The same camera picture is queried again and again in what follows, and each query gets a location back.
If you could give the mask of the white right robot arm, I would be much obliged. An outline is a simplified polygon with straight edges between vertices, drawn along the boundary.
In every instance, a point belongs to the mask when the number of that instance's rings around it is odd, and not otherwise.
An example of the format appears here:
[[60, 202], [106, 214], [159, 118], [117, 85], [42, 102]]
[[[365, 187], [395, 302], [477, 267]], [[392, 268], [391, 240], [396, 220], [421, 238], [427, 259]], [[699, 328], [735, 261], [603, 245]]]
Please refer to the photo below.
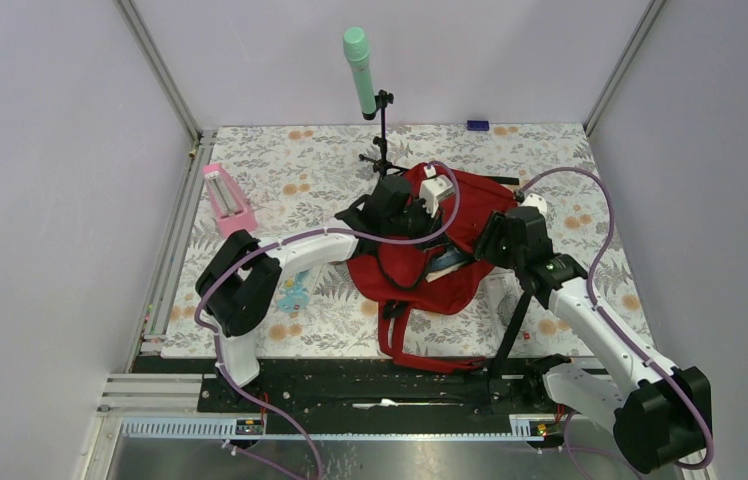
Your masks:
[[558, 253], [544, 215], [533, 206], [493, 213], [475, 246], [475, 256], [514, 272], [522, 295], [489, 372], [498, 374], [532, 300], [566, 322], [609, 374], [596, 379], [562, 357], [547, 357], [540, 374], [523, 386], [525, 402], [547, 412], [558, 403], [609, 431], [638, 472], [674, 463], [707, 468], [715, 454], [711, 386], [696, 367], [679, 368], [614, 320], [591, 277], [573, 257]]

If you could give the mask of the blue paperback book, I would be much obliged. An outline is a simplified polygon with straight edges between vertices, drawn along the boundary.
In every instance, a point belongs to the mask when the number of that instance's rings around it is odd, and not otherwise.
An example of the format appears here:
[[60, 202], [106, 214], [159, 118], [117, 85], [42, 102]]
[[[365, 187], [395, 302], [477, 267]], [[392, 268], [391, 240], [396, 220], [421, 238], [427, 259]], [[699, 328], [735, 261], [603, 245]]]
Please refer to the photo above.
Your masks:
[[472, 260], [472, 255], [465, 253], [458, 248], [449, 247], [443, 254], [432, 260], [427, 270], [425, 280], [427, 282], [433, 282], [462, 268]]

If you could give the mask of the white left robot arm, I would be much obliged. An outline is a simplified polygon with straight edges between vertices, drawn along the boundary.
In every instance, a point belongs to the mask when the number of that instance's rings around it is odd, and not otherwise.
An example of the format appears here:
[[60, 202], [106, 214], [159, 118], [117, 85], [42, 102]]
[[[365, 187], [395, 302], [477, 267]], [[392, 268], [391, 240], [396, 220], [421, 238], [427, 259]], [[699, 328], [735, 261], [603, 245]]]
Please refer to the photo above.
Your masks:
[[198, 323], [213, 332], [216, 366], [226, 379], [222, 398], [238, 411], [259, 401], [253, 332], [281, 281], [323, 264], [372, 255], [382, 245], [428, 244], [455, 218], [442, 212], [441, 203], [459, 196], [454, 178], [429, 166], [417, 193], [408, 178], [387, 176], [323, 227], [264, 241], [246, 230], [232, 233], [195, 285], [196, 313], [210, 317]]

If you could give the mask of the red student backpack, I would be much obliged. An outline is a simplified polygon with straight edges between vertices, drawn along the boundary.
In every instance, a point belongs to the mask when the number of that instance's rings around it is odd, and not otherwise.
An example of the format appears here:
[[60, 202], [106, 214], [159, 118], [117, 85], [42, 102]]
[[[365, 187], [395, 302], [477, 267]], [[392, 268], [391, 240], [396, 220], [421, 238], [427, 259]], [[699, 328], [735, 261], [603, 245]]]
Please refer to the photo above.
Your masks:
[[409, 316], [414, 311], [454, 315], [474, 298], [492, 265], [474, 256], [474, 247], [494, 213], [517, 206], [512, 179], [457, 171], [458, 194], [439, 188], [444, 170], [417, 165], [385, 176], [361, 211], [344, 213], [346, 222], [388, 237], [386, 243], [361, 240], [348, 260], [355, 287], [378, 306], [381, 353], [399, 366], [440, 374], [471, 372], [480, 359], [442, 360], [405, 352]]

